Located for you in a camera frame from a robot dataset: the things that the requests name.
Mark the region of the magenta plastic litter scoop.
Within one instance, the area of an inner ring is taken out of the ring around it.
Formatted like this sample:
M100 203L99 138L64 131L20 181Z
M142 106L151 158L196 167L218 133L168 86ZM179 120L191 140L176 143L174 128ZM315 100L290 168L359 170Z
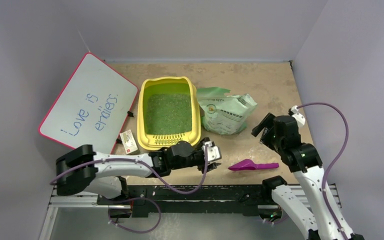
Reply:
M241 160L227 169L233 172L238 171L255 171L255 170L271 170L279 168L278 163L255 163L251 159Z

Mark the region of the green cat litter bag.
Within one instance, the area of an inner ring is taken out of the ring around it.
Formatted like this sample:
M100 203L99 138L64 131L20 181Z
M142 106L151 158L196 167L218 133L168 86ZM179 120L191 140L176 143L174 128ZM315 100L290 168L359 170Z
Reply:
M229 93L229 89L221 87L197 89L197 102L203 110L201 125L207 131L219 135L234 135L247 127L246 120L257 107L257 102L248 93Z

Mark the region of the yellow litter box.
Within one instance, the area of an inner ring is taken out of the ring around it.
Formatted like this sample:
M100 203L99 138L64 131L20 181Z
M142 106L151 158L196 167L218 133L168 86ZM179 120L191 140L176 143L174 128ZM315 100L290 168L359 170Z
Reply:
M185 76L149 78L141 86L137 107L137 141L149 151L179 141L196 145L201 138L197 89Z

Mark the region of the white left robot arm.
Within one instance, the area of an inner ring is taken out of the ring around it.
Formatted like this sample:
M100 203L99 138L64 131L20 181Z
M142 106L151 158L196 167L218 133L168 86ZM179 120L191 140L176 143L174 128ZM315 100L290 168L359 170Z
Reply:
M90 192L122 205L129 199L125 176L161 180L174 170L197 167L205 177L220 165L221 159L220 148L208 137L195 147L179 141L138 155L106 154L84 144L55 161L56 177L50 184L56 187L59 196Z

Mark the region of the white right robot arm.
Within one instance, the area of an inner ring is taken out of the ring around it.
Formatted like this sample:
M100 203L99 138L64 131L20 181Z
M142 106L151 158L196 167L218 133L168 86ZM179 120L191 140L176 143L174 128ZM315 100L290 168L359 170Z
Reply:
M362 240L344 219L335 198L323 183L325 170L317 149L301 140L300 113L275 116L268 113L252 129L260 143L276 152L301 186L308 205L292 192L280 176L262 181L260 196L268 204L276 203L298 227L305 240Z

